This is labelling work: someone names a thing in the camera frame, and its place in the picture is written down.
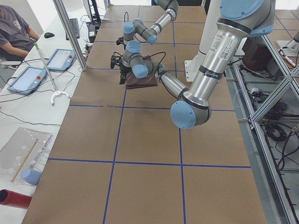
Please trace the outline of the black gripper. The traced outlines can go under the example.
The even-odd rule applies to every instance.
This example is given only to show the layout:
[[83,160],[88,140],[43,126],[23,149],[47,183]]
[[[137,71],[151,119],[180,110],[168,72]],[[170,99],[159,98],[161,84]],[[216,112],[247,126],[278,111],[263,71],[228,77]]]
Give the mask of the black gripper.
[[110,58],[110,68],[114,69],[115,66],[118,66],[120,69],[120,81],[119,84],[125,84],[127,79],[127,73],[131,71],[130,65],[123,59],[123,56],[114,52]]
[[126,40],[124,39],[124,37],[119,37],[119,38],[116,40],[116,45],[122,45],[124,49],[126,48],[127,43],[128,43],[128,41],[126,41]]

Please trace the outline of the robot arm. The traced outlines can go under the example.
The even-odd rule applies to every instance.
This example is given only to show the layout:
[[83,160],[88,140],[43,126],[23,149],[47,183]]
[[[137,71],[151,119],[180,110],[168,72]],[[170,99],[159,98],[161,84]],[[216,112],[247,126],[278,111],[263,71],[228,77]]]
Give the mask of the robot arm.
[[124,23],[123,37],[117,40],[117,44],[122,44],[125,51],[121,56],[111,56],[110,67],[120,67],[121,84],[125,82],[129,72],[141,80],[154,75],[176,98],[176,102],[171,106],[173,123],[181,129],[190,129],[210,119],[212,110],[208,100],[242,39],[266,35],[273,30],[275,1],[220,2],[220,16],[216,22],[217,32],[212,37],[212,42],[190,87],[186,87],[176,79],[162,63],[146,60],[140,53],[140,43],[134,40],[134,35],[138,34],[147,43],[154,44],[163,28],[176,19],[179,9],[177,1],[159,0],[157,4],[165,13],[152,27],[147,28],[140,18]]
[[150,27],[144,25],[141,18],[136,18],[133,21],[126,21],[123,24],[123,36],[119,37],[116,45],[128,46],[129,41],[132,41],[135,34],[138,34],[145,42],[154,44],[157,41],[157,36],[162,30],[172,21],[176,20],[178,15],[179,4],[176,0],[155,0],[165,13]]

